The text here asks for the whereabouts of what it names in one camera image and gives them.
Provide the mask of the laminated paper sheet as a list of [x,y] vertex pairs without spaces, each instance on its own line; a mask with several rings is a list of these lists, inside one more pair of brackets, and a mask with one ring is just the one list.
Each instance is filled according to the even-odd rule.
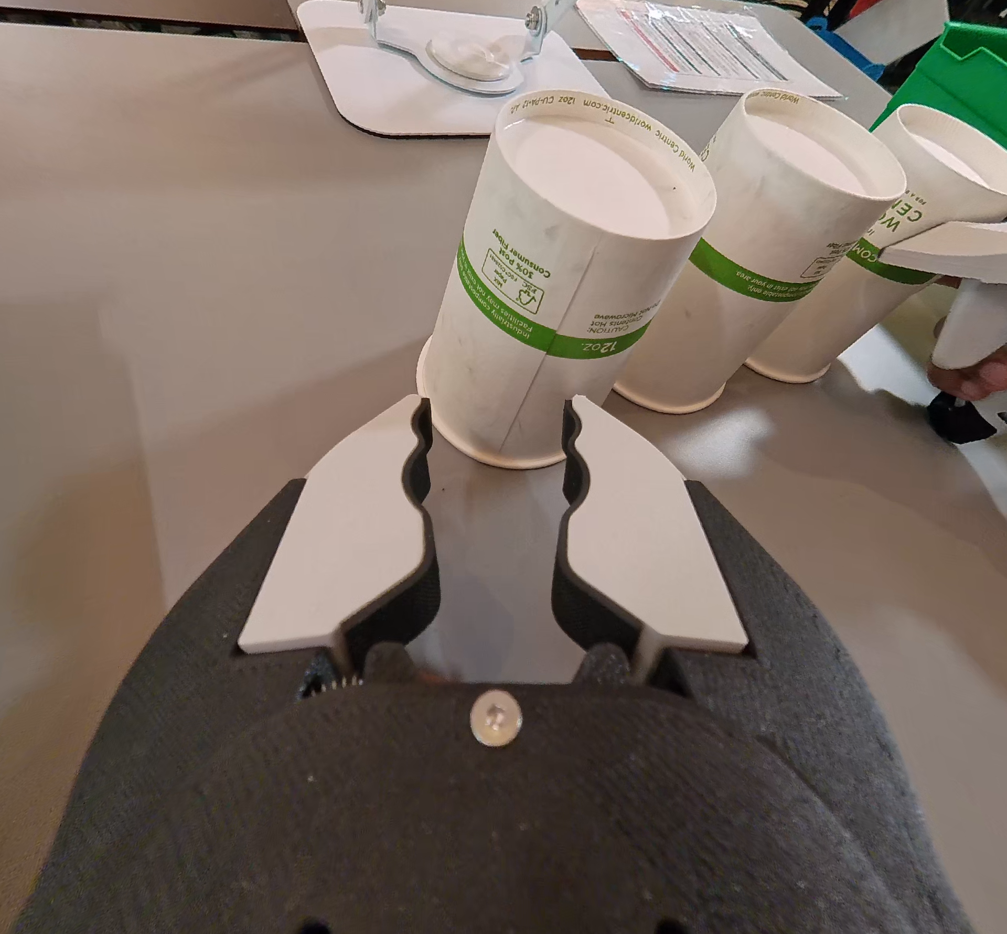
[[644,0],[578,0],[598,39],[648,88],[741,96],[761,88],[839,99],[752,15]]

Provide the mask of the white paper cup green band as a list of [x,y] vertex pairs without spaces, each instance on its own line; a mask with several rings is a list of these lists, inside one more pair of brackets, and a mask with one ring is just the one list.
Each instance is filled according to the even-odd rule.
[[718,399],[907,188],[876,135],[778,88],[739,98],[702,159],[715,212],[614,385],[655,412]]
[[853,244],[745,362],[785,383],[821,377],[862,335],[936,280],[883,251],[948,222],[1001,222],[1006,151],[948,113],[903,104],[873,134],[902,166],[906,191]]
[[418,363],[441,436],[486,465],[560,462],[565,401],[604,402],[716,202],[700,154],[633,106],[508,100]]

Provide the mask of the grey desk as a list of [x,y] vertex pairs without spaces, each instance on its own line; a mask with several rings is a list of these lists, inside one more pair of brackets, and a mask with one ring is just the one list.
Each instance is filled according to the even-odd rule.
[[[2,932],[156,626],[414,390],[485,142],[347,124],[302,44],[2,25]],[[923,420],[936,287],[812,385],[609,410],[856,660],[981,932],[1005,932],[1004,443]]]

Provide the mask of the white document stand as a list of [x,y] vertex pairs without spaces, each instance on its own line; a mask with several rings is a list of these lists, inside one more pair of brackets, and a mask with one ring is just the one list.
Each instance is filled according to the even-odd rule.
[[518,110],[603,97],[571,47],[549,33],[578,0],[539,0],[522,20],[310,0],[301,30],[335,108],[374,135],[490,135]]

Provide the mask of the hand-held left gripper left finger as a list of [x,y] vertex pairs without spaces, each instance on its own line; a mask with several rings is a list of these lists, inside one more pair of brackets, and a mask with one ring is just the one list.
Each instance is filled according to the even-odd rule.
[[308,472],[238,638],[247,654],[325,648],[362,675],[371,647],[406,645],[439,610],[428,399],[408,395]]

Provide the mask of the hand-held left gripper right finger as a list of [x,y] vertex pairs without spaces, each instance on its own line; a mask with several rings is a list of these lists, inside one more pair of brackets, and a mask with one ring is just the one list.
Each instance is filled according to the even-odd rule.
[[749,638],[686,478],[584,395],[564,404],[552,612],[581,649],[607,643],[646,681],[668,649],[742,654]]

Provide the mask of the person's right hand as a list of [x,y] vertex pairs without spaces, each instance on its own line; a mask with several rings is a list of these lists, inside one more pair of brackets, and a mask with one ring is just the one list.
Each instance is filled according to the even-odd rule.
[[961,369],[929,362],[926,373],[938,388],[927,418],[939,437],[962,445],[1005,434],[1006,346]]

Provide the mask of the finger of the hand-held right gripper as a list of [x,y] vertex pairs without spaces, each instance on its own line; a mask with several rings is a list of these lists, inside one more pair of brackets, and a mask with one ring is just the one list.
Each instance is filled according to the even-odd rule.
[[1006,278],[1006,223],[950,221],[884,248],[879,261],[959,278]]

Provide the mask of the green plastic bin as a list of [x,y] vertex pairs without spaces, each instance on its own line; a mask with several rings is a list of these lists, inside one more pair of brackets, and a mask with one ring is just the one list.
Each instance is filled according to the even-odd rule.
[[904,104],[920,104],[950,114],[1005,146],[1005,28],[948,23],[872,128]]

